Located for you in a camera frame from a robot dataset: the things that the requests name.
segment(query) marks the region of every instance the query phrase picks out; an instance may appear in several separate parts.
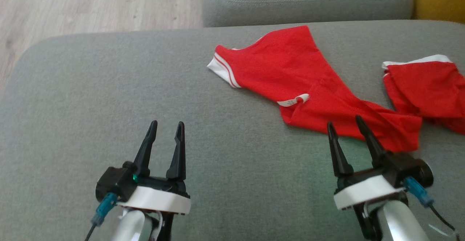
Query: wooden floor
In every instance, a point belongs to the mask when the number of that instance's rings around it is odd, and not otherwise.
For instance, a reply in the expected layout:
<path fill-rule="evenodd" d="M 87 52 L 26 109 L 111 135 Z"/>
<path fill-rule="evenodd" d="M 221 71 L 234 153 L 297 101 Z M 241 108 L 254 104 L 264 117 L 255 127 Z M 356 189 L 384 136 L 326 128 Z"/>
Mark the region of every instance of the wooden floor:
<path fill-rule="evenodd" d="M 21 54 L 65 34 L 202 27 L 201 0 L 0 0 L 0 95 Z"/>

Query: gray couch cushion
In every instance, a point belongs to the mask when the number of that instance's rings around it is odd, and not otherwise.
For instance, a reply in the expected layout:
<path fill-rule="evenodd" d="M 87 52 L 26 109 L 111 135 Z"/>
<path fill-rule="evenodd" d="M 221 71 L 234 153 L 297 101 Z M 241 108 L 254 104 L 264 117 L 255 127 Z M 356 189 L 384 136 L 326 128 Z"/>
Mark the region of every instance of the gray couch cushion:
<path fill-rule="evenodd" d="M 377 21 L 308 24 L 317 45 L 361 99 L 389 107 L 383 61 L 445 54 L 465 71 L 465 26 Z M 95 183 L 132 160 L 158 120 L 152 175 L 164 175 L 179 120 L 186 124 L 188 216 L 173 240 L 362 240 L 353 211 L 332 195 L 327 136 L 286 126 L 278 106 L 231 88 L 206 68 L 217 44 L 245 47 L 290 27 L 90 34 L 48 39 L 18 61 L 0 101 L 0 240 L 81 241 L 98 202 Z M 343 138 L 348 160 L 370 166 L 363 142 Z M 465 232 L 464 136 L 424 124 L 418 156 L 435 172 L 430 194 Z M 410 196 L 428 227 L 440 222 Z M 121 210 L 93 240 L 108 240 Z"/>
<path fill-rule="evenodd" d="M 409 19 L 413 0 L 204 0 L 204 26 Z"/>

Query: gray fabric surface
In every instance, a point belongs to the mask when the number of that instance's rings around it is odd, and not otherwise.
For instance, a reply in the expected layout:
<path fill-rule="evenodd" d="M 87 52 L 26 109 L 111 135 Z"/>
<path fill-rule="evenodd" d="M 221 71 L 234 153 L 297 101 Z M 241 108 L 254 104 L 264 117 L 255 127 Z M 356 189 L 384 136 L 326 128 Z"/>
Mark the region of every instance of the gray fabric surface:
<path fill-rule="evenodd" d="M 327 136 L 286 126 L 278 106 L 233 89 L 206 68 L 217 44 L 246 47 L 292 25 L 91 34 L 27 50 L 0 101 L 0 240 L 84 239 L 105 169 L 132 160 L 158 120 L 152 175 L 165 174 L 186 124 L 188 216 L 173 240 L 362 240 L 353 211 L 338 211 Z M 317 45 L 363 100 L 389 107 L 381 63 L 445 54 L 465 71 L 465 26 L 429 21 L 309 24 Z M 364 143 L 343 138 L 356 170 Z M 437 209 L 465 233 L 464 136 L 425 124 L 418 156 L 435 172 Z M 432 241 L 444 229 L 411 196 Z M 112 211 L 91 240 L 108 240 Z"/>
<path fill-rule="evenodd" d="M 413 0 L 204 0 L 204 26 L 409 19 Z"/>

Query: folded red clothing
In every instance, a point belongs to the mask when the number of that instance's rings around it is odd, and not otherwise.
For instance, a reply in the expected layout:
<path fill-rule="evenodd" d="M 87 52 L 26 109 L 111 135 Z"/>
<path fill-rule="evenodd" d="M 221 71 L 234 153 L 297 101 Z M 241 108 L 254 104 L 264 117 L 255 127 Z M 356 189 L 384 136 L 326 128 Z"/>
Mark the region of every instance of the folded red clothing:
<path fill-rule="evenodd" d="M 396 110 L 465 134 L 465 79 L 443 55 L 384 62 L 383 81 Z"/>
<path fill-rule="evenodd" d="M 289 125 L 337 132 L 363 140 L 361 115 L 385 148 L 418 148 L 422 118 L 403 115 L 358 99 L 324 59 L 307 26 L 273 31 L 244 49 L 216 47 L 208 67 L 235 88 L 247 88 L 277 102 Z"/>

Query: blue cable connector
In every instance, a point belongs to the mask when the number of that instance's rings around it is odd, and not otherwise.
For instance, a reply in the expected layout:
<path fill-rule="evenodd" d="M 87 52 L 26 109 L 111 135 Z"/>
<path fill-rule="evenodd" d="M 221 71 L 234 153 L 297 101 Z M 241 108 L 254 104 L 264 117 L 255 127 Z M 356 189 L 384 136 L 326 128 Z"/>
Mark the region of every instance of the blue cable connector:
<path fill-rule="evenodd" d="M 92 224 L 95 226 L 101 226 L 106 215 L 116 206 L 117 202 L 118 197 L 114 193 L 108 193 L 95 210 L 95 215 L 91 220 Z"/>
<path fill-rule="evenodd" d="M 428 195 L 425 188 L 423 188 L 420 183 L 415 180 L 415 178 L 409 176 L 404 180 L 404 186 L 412 193 L 420 203 L 425 207 L 428 208 L 430 205 L 434 203 L 434 199 Z"/>

